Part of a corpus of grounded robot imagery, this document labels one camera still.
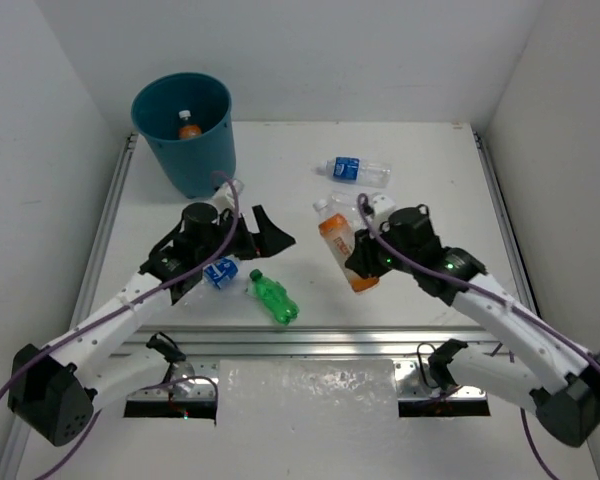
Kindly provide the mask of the green plastic bottle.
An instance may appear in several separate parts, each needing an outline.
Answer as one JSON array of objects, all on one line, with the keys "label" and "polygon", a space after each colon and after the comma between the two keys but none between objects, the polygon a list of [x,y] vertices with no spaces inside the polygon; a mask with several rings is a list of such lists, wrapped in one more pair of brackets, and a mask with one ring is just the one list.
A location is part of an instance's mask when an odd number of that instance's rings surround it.
[{"label": "green plastic bottle", "polygon": [[300,309],[278,281],[254,269],[249,273],[247,292],[263,306],[280,325],[289,325],[298,318]]}]

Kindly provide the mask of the blue label bottle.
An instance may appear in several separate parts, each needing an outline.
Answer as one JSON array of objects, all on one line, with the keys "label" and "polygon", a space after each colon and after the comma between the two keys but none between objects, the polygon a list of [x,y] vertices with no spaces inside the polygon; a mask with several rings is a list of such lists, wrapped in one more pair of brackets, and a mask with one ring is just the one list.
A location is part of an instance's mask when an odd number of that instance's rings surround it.
[{"label": "blue label bottle", "polygon": [[219,257],[203,269],[204,283],[216,290],[223,290],[235,279],[239,267],[240,260],[237,257]]},{"label": "blue label bottle", "polygon": [[391,166],[388,164],[346,156],[321,162],[314,171],[336,182],[380,189],[388,185],[391,177]]}]

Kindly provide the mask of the orange bottle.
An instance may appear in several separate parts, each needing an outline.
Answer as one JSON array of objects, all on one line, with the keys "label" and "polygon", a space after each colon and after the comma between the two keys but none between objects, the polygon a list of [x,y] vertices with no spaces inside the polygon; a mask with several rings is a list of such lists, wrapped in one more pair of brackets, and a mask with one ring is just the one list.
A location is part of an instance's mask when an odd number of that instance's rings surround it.
[{"label": "orange bottle", "polygon": [[336,209],[331,201],[326,199],[314,202],[313,208],[319,218],[319,233],[327,244],[351,289],[356,294],[360,294],[378,284],[378,278],[363,278],[345,265],[346,261],[351,257],[355,245],[354,231],[346,217]]},{"label": "orange bottle", "polygon": [[181,110],[178,113],[180,125],[178,129],[178,137],[180,140],[188,140],[198,137],[202,134],[201,128],[192,120],[192,115],[189,110]]}]

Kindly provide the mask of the clear crushed bottle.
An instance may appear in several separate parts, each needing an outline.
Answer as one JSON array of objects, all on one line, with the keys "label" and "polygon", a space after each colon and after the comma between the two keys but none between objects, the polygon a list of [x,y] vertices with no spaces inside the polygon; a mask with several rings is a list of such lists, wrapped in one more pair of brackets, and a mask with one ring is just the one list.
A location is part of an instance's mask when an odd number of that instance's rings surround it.
[{"label": "clear crushed bottle", "polygon": [[374,215],[370,206],[364,207],[363,215],[360,215],[356,195],[332,191],[327,201],[334,211],[343,215],[350,224],[360,223],[363,217],[372,218]]}]

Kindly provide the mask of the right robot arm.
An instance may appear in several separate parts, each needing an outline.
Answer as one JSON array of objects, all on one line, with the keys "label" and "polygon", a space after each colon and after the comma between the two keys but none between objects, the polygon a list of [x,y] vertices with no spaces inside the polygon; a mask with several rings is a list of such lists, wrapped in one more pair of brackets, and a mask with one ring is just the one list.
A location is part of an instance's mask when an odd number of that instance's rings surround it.
[{"label": "right robot arm", "polygon": [[443,246],[429,209],[398,209],[357,198],[364,224],[347,268],[359,276],[410,275],[433,298],[479,324],[516,356],[515,362],[449,339],[428,357],[436,389],[482,389],[533,414],[556,440],[581,446],[600,425],[600,351],[591,353],[524,307],[467,251]]}]

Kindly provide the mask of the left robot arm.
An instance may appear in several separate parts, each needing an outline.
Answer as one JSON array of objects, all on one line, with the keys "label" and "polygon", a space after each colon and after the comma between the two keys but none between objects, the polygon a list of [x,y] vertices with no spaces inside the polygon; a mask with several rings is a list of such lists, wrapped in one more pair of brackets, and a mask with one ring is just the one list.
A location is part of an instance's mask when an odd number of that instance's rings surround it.
[{"label": "left robot arm", "polygon": [[215,258],[248,261],[273,257],[295,245],[264,208],[253,214],[257,232],[229,208],[195,202],[176,226],[149,252],[127,284],[73,330],[42,348],[22,347],[12,363],[8,407],[56,447],[73,441],[94,413],[146,384],[162,379],[185,356],[165,341],[151,338],[141,350],[140,367],[99,376],[97,370],[149,319],[175,305],[202,279]]}]

